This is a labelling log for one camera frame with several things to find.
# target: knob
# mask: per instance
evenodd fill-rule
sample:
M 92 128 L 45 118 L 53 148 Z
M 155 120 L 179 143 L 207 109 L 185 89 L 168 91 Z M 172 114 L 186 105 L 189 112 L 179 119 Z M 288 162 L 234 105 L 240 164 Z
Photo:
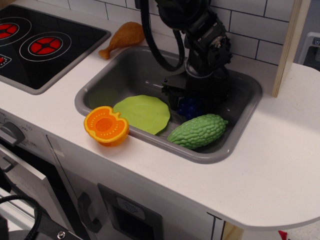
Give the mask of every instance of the knob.
M 15 146 L 25 139 L 25 135 L 19 127 L 8 121 L 0 127 L 0 139 Z

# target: black cable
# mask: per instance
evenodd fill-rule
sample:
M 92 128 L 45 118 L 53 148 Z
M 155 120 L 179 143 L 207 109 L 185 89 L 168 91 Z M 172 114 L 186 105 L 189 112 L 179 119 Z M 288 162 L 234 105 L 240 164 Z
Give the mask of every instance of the black cable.
M 154 58 L 157 60 L 157 62 L 166 70 L 170 72 L 174 72 L 181 68 L 181 66 L 184 64 L 185 61 L 185 46 L 183 43 L 183 40 L 181 38 L 181 34 L 177 30 L 173 30 L 173 34 L 175 36 L 176 42 L 178 44 L 178 50 L 179 50 L 179 62 L 176 66 L 172 66 L 170 63 L 166 61 L 166 59 L 162 56 L 160 53 L 155 40 L 152 36 L 151 27 L 150 27 L 150 16 L 149 16 L 149 0 L 141 0 L 141 22 L 143 27 L 143 32 L 145 36 L 145 40 L 148 43 L 150 50 L 154 56 Z
M 24 239 L 24 240 L 34 240 L 37 236 L 37 233 L 38 233 L 37 230 L 39 228 L 41 217 L 42 217 L 41 206 L 32 197 L 23 196 L 23 195 L 11 195 L 11 196 L 2 197 L 0 198 L 0 204 L 4 202 L 12 201 L 12 200 L 25 200 L 25 201 L 31 202 L 34 205 L 34 208 L 36 210 L 36 219 L 34 221 L 33 227 L 31 228 L 30 232 Z

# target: wooden panel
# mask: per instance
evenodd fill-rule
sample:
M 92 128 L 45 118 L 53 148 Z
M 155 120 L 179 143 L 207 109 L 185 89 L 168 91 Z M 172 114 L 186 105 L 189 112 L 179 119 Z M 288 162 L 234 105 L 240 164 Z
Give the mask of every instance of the wooden panel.
M 241 240 L 244 230 L 240 227 L 225 222 L 222 240 Z
M 275 98 L 278 96 L 282 82 L 286 79 L 294 62 L 310 1 L 311 0 L 295 0 L 293 3 L 289 26 L 272 90 L 272 96 Z

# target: orange toy fruit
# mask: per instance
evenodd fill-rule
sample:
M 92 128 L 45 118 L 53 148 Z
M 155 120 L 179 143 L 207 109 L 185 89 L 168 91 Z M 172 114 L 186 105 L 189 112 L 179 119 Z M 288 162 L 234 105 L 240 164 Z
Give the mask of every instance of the orange toy fruit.
M 114 113 L 110 106 L 100 106 L 93 109 L 84 120 L 84 128 L 97 142 L 113 147 L 121 144 L 129 134 L 129 123 Z

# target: white tile wall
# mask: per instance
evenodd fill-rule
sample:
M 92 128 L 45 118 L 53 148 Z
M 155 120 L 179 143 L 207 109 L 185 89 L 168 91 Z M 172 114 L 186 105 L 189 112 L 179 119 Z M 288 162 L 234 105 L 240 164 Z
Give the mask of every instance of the white tile wall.
M 141 23 L 134 0 L 36 0 L 112 21 Z M 211 0 L 231 40 L 231 51 L 278 65 L 294 0 Z M 173 37 L 161 21 L 155 0 L 149 0 L 154 32 Z
M 212 0 L 211 5 L 223 9 L 263 16 L 266 8 L 266 0 Z
M 268 0 L 265 16 L 272 19 L 289 21 L 293 0 Z
M 282 52 L 282 47 L 283 46 L 280 44 L 273 44 L 267 41 L 260 41 L 256 59 L 263 62 L 278 65 Z
M 283 44 L 288 23 L 241 12 L 232 12 L 230 32 L 251 38 Z
M 70 8 L 68 0 L 54 0 L 54 1 L 53 0 L 38 0 L 38 1 L 46 3 L 46 4 L 53 4 L 55 6 L 59 6 L 59 7 L 65 8 L 65 9 Z

